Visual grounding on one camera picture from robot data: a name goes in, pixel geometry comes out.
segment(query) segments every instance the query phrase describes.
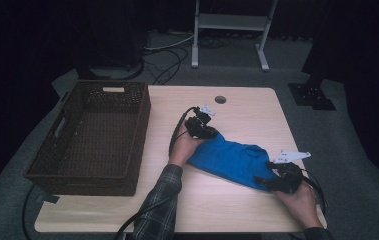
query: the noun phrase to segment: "flannel shirt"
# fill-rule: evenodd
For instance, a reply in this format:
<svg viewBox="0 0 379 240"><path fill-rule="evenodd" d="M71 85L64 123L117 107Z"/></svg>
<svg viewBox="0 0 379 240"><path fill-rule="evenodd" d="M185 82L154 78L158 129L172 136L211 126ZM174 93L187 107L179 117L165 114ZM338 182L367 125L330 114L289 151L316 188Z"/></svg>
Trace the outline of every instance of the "flannel shirt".
<svg viewBox="0 0 379 240"><path fill-rule="evenodd" d="M172 197L165 204L143 214L135 221L130 239L171 240L176 223L177 195L182 189L183 169L177 165L166 165L154 188L149 192L141 210L159 201ZM304 231L307 240L333 240L329 231L323 228L309 228Z"/></svg>

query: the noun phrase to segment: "gray carpet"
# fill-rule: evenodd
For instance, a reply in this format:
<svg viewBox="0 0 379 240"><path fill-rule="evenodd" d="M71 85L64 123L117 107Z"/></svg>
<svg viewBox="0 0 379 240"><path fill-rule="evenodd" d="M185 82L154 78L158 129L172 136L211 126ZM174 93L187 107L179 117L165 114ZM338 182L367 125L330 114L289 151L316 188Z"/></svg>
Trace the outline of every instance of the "gray carpet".
<svg viewBox="0 0 379 240"><path fill-rule="evenodd" d="M150 46L163 46L181 38L151 34ZM269 87L276 91L288 124L300 151L309 151L306 168L319 180L328 202L328 228L336 239L379 239L379 170L367 159L347 114L344 86L324 81L322 90L332 100L336 111L317 111L299 107L292 98L288 83L304 83L308 75L301 73L311 48L309 41L270 39L265 53L270 72L262 72L254 49L258 42L249 38L222 40L226 46L217 49L201 48L200 66L190 67L189 56L167 85ZM183 57L184 52L174 50ZM154 82L161 70L177 61L170 52L144 57L146 64L135 80ZM97 70L98 74L124 77L132 73L122 70ZM53 82L60 95L69 91L77 79L74 70ZM22 206L31 182L23 172L36 153L44 134L59 110L57 105L22 143L0 176L0 239L25 239L21 226ZM31 239L111 239L111 234L40 234L33 224L41 207L36 201L36 188L29 198L26 226ZM254 239L253 236L231 236L228 239ZM267 233L263 239L289 239L285 234Z"/></svg>

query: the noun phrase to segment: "blue cloth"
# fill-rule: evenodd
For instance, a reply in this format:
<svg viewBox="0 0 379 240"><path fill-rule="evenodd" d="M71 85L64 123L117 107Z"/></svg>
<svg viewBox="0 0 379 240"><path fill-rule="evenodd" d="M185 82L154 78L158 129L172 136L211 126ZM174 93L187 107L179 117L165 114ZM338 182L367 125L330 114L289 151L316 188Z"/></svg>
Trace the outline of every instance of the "blue cloth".
<svg viewBox="0 0 379 240"><path fill-rule="evenodd" d="M227 180L268 191L265 186L255 182L254 176L265 179L275 178L268 169L267 151L257 145L226 141L220 133L198 146L188 163L208 173Z"/></svg>

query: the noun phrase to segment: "white plastic part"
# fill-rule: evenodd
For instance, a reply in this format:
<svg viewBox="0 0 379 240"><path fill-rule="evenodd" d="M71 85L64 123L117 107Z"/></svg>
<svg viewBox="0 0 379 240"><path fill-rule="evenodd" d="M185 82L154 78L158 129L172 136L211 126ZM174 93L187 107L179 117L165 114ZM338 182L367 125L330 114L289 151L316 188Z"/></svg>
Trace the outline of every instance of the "white plastic part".
<svg viewBox="0 0 379 240"><path fill-rule="evenodd" d="M299 160L299 159L303 159L307 157L311 157L311 154L309 152L291 152L291 151L282 150L279 156L277 156L277 158L272 160L272 162L276 164L279 164L279 163L283 164L283 163L290 163L295 160Z"/></svg>
<svg viewBox="0 0 379 240"><path fill-rule="evenodd" d="M206 113L210 116L215 116L215 112L213 112L207 104L204 104L202 106L199 107L199 111L203 112L203 113Z"/></svg>

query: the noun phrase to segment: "brown wicker basket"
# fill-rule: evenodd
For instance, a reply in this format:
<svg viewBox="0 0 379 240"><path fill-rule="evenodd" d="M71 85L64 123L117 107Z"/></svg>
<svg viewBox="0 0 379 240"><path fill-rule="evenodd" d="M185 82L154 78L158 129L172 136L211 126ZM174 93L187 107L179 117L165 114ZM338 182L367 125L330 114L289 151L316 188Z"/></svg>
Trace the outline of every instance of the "brown wicker basket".
<svg viewBox="0 0 379 240"><path fill-rule="evenodd" d="M142 82L78 81L24 176L51 194L135 194L151 102Z"/></svg>

